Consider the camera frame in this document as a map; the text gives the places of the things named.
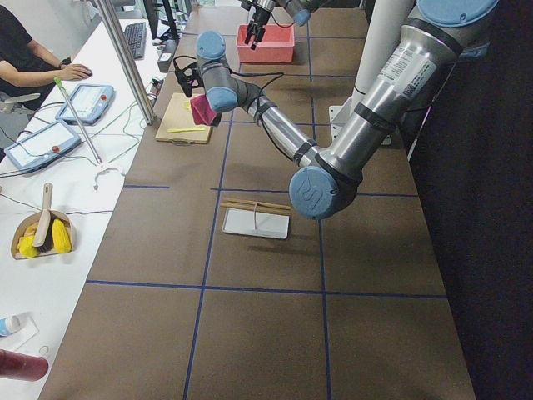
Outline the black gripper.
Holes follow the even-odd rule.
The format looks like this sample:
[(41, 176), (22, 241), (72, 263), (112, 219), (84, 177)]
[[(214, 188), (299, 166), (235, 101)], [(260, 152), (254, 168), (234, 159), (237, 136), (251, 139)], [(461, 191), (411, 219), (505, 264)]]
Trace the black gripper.
[(251, 49), (255, 50), (257, 44), (260, 43), (264, 36), (263, 27), (268, 23), (271, 12), (273, 10), (272, 3), (253, 3), (252, 18), (247, 26), (247, 35), (245, 38), (245, 44), (248, 44), (253, 38)]

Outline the person hand on mouse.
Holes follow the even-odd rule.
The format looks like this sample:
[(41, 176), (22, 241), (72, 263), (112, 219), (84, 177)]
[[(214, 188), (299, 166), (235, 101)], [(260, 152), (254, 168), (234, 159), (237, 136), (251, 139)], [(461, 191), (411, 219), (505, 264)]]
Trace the person hand on mouse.
[(69, 64), (67, 66), (63, 66), (60, 71), (60, 78), (66, 81), (79, 81), (87, 79), (88, 76), (85, 73), (86, 68), (88, 67), (85, 67), (82, 64)]

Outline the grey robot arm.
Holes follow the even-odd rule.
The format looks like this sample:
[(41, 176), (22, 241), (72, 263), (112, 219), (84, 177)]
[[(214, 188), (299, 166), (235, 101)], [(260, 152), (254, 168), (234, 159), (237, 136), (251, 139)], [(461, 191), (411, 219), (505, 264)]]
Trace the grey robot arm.
[(251, 20), (247, 25), (244, 43), (255, 50), (265, 35), (266, 26), (275, 8), (283, 8), (297, 26), (306, 24), (311, 14), (328, 1), (304, 0), (249, 0), (241, 1), (241, 7), (247, 11), (253, 10)]
[(257, 85), (232, 77), (226, 43), (216, 31), (197, 38), (198, 72), (216, 113), (242, 108), (300, 169), (289, 184), (292, 206), (324, 219), (355, 198), (362, 169), (439, 67), (457, 61), (489, 27), (495, 1), (419, 1), (398, 33), (400, 42), (337, 137), (321, 148)]

